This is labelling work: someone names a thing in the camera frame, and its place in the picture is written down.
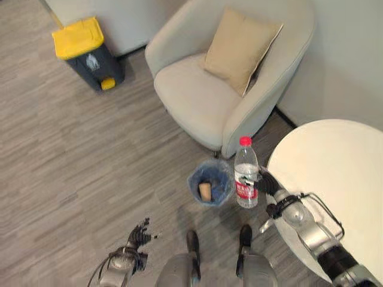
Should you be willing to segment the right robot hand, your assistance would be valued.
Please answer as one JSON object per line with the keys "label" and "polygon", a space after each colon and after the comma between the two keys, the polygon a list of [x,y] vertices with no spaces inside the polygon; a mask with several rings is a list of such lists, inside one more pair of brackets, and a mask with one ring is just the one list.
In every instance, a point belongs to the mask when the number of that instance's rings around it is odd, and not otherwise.
{"label": "right robot hand", "polygon": [[272,197],[281,189],[279,182],[276,178],[267,170],[267,168],[259,167],[259,180],[257,181],[257,189]]}

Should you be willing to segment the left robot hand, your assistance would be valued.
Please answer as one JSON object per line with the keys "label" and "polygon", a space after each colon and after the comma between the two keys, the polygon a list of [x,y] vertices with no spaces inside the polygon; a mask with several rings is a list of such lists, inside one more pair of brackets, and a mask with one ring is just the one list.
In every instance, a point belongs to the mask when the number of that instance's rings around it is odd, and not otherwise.
{"label": "left robot hand", "polygon": [[130,232],[126,245],[130,248],[138,249],[146,245],[153,239],[159,239],[160,234],[151,235],[147,233],[150,218],[144,218],[136,227]]}

